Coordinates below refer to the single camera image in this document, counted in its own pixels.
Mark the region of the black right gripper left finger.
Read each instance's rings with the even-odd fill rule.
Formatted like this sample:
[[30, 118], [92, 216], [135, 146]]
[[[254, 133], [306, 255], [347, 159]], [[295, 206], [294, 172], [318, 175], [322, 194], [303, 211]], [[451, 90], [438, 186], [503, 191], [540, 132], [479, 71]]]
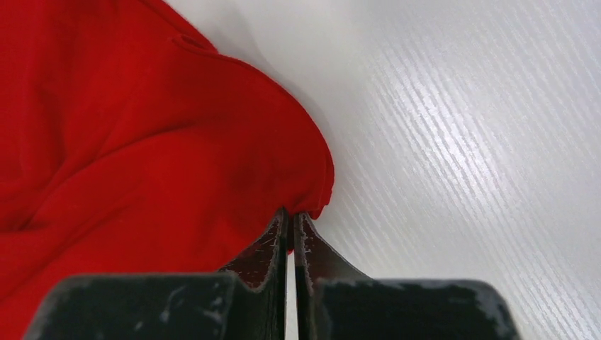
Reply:
[[72, 276], [40, 304], [26, 339], [283, 339], [289, 216], [211, 273]]

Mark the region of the red t-shirt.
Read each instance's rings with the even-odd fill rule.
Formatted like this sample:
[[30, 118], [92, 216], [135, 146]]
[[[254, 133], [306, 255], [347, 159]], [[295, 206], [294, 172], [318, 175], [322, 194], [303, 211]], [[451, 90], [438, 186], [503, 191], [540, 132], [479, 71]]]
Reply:
[[214, 271], [334, 175], [299, 102], [167, 2], [1, 2], [2, 339], [68, 276]]

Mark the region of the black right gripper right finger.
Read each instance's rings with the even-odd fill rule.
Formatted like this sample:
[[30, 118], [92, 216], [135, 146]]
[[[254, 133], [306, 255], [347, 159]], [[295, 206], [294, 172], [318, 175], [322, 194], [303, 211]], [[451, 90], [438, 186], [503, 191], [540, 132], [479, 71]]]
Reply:
[[520, 339], [503, 297], [480, 280], [376, 279], [293, 218], [300, 339]]

